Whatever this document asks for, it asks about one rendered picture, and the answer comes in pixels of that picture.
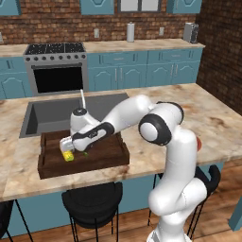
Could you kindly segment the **white paper towel roll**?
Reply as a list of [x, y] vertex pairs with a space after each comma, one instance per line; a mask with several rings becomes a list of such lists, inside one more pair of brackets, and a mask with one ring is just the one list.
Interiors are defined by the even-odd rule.
[[129, 43], [134, 42], [134, 28], [135, 28], [135, 23], [127, 24], [127, 41]]

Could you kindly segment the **grey framed window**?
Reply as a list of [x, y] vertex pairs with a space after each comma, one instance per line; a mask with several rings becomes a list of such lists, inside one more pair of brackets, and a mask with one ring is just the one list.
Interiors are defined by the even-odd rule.
[[157, 12], [162, 0], [117, 0], [119, 12]]

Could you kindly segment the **teal wall cupboard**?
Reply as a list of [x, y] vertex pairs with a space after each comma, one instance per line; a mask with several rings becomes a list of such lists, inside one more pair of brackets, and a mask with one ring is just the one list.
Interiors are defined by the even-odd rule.
[[0, 16], [16, 16], [21, 14], [19, 0], [0, 0]]
[[114, 15], [114, 0], [79, 0], [82, 15]]
[[166, 12], [174, 14], [200, 13], [202, 0], [166, 0]]

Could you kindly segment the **grey sink basin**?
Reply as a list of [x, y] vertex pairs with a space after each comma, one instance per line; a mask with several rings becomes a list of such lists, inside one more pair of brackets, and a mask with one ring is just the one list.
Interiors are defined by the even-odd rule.
[[[128, 97], [126, 93], [88, 96], [85, 98], [86, 108], [92, 117], [102, 121], [115, 105]], [[71, 113], [81, 106], [80, 97], [29, 102], [20, 138], [40, 136], [43, 132], [69, 130]]]

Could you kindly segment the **yellow corn cob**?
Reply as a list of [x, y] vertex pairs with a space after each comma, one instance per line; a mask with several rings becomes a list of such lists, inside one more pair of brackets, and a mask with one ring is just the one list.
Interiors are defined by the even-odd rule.
[[62, 153], [62, 155], [66, 162], [71, 162], [74, 160], [74, 154], [72, 151], [65, 151]]

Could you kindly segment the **silver stove with oven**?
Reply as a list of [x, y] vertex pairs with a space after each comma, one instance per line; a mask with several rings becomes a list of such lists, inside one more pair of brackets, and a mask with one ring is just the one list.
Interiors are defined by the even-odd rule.
[[83, 43], [33, 43], [23, 55], [35, 96], [89, 91], [87, 53]]

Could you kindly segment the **brown wooden tray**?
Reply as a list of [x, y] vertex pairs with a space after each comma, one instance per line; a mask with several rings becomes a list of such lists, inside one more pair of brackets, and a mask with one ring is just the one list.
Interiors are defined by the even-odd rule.
[[41, 154], [38, 161], [41, 180], [130, 163], [130, 153], [121, 133], [98, 141], [87, 151], [86, 155], [75, 150], [74, 160], [66, 162], [61, 154], [60, 140], [69, 134], [69, 130], [42, 134]]

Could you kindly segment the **black bar stool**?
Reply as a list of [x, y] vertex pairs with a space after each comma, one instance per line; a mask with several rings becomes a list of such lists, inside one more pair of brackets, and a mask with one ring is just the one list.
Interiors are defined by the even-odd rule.
[[148, 205], [159, 223], [149, 234], [147, 242], [191, 242], [183, 230], [186, 219], [218, 187], [220, 171], [211, 165], [211, 179], [200, 172], [195, 177], [196, 165], [168, 164], [163, 177], [150, 192]]
[[95, 229], [95, 239], [98, 239], [98, 229], [113, 223], [114, 217], [116, 217], [116, 240], [119, 240], [119, 204], [122, 197], [121, 181], [63, 192], [61, 198], [69, 214], [74, 242], [79, 242], [77, 226]]
[[9, 237], [10, 242], [13, 242], [12, 237], [10, 236], [9, 231], [8, 231], [10, 216], [11, 216], [12, 208], [13, 208], [13, 203], [16, 203], [17, 208], [18, 208], [19, 213], [20, 213], [20, 216], [21, 216], [21, 218], [22, 218], [22, 220], [25, 224], [27, 234], [28, 234], [31, 242], [34, 242], [32, 236], [30, 234], [29, 228], [26, 224], [26, 220], [24, 218], [20, 204], [19, 204], [17, 199], [0, 202], [0, 239], [6, 233]]

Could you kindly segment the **teal island cupboard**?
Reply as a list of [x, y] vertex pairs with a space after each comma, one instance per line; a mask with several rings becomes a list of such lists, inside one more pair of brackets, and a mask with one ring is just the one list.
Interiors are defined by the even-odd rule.
[[[147, 198], [153, 189], [153, 181], [159, 182], [159, 177], [148, 175], [122, 180], [123, 198], [119, 204], [119, 213], [147, 208]], [[19, 199], [18, 202], [32, 233], [70, 224], [69, 215], [62, 203], [61, 192]]]

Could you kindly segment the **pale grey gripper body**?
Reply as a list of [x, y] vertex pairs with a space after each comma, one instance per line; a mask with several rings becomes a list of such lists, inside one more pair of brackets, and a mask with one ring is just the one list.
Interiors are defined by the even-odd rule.
[[75, 150], [71, 136], [64, 137], [60, 140], [60, 150], [62, 153]]

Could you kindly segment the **silver tap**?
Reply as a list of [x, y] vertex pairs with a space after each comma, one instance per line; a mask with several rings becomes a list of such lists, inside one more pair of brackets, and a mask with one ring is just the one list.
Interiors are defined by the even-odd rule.
[[86, 101], [85, 101], [83, 89], [80, 89], [80, 94], [81, 94], [82, 107], [83, 107], [83, 109], [86, 109]]

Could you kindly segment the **silver toaster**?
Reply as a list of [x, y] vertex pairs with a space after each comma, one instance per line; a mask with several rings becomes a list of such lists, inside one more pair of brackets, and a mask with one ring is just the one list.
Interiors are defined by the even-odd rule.
[[198, 42], [199, 25], [195, 23], [186, 23], [184, 26], [183, 39], [189, 43]]

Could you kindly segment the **teal cupboard corner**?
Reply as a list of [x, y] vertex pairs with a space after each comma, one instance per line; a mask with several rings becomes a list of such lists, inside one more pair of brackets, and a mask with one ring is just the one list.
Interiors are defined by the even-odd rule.
[[233, 231], [239, 231], [242, 227], [242, 197], [236, 204], [228, 224]]

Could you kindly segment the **teal base cupboard run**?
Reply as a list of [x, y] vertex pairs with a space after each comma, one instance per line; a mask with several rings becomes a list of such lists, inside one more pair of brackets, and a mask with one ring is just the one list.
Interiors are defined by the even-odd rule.
[[90, 91], [194, 83], [202, 48], [88, 54]]
[[30, 97], [32, 92], [22, 57], [0, 58], [0, 99]]

